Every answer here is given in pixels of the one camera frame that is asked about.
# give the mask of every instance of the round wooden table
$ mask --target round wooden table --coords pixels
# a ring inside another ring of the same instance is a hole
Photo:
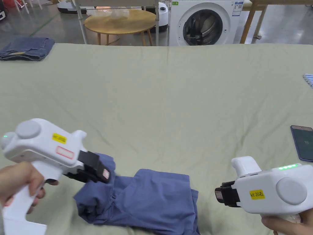
[[[145,34],[147,31],[149,42],[152,46],[150,29],[155,26],[156,15],[139,9],[129,9],[129,17],[114,19],[107,17],[88,17],[84,24],[85,27],[98,34],[98,44],[101,45],[101,34],[106,34],[106,44],[109,42],[109,35],[115,34],[135,34],[141,33],[142,44],[146,46]]]

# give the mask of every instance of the wooden table leg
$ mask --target wooden table leg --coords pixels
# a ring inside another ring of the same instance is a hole
[[[98,45],[101,45],[101,34],[98,33]]]
[[[141,32],[141,38],[142,38],[142,44],[143,44],[143,46],[146,46],[145,32],[144,32],[144,31]]]
[[[152,38],[151,38],[150,29],[147,30],[147,33],[148,33],[148,37],[149,37],[150,46],[153,46],[152,45]]]
[[[262,22],[263,22],[263,18],[264,18],[266,9],[267,9],[267,5],[264,7],[264,9],[263,9],[263,11],[262,11],[262,13],[260,15],[258,24],[256,25],[256,28],[255,28],[255,31],[254,31],[254,35],[253,35],[254,38],[257,38],[257,39],[261,39],[262,38],[261,36],[259,36],[259,32],[260,32],[260,28],[261,28],[261,25],[262,25]]]
[[[252,23],[253,16],[255,14],[255,10],[256,10],[257,5],[258,5],[257,1],[254,0],[253,3],[252,3],[251,9],[250,9],[249,15],[248,15],[247,22],[246,22],[246,24],[244,26],[244,31],[242,32],[242,36],[241,36],[241,39],[240,39],[240,43],[241,44],[244,44],[245,41],[246,41],[246,38],[247,38],[247,35],[248,35],[248,32],[249,32],[249,28],[251,26],[251,23]]]

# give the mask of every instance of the green led light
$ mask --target green led light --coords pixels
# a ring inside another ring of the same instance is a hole
[[[286,170],[286,169],[294,168],[294,167],[296,167],[298,165],[299,164],[292,164],[292,165],[288,165],[288,166],[282,166],[282,167],[278,167],[278,170]]]

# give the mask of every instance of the hand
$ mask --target hand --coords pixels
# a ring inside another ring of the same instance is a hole
[[[43,181],[44,177],[29,162],[21,162],[1,169],[0,202],[2,206],[9,205],[13,200],[12,196],[26,184],[29,184],[29,195],[33,196]],[[39,199],[43,198],[45,194],[44,188],[41,188],[28,213],[33,211],[34,206],[39,203]]]
[[[262,223],[274,234],[281,232],[285,235],[312,235],[313,234],[313,209],[300,213],[303,223],[292,223],[275,217],[264,217]]]

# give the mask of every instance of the white chair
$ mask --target white chair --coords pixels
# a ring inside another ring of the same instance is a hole
[[[27,8],[27,3],[25,2],[25,0],[21,0],[21,1],[22,1],[23,5],[21,5],[17,0],[14,0],[16,9],[18,10],[18,12],[20,12],[20,8],[22,9],[23,7],[25,7],[27,14],[29,14],[29,10]],[[30,4],[30,6],[33,7],[32,0],[28,0],[28,2]],[[41,6],[41,3],[40,3],[40,0],[37,0],[37,2],[38,2],[38,5],[39,5],[40,9],[42,10],[42,6]]]

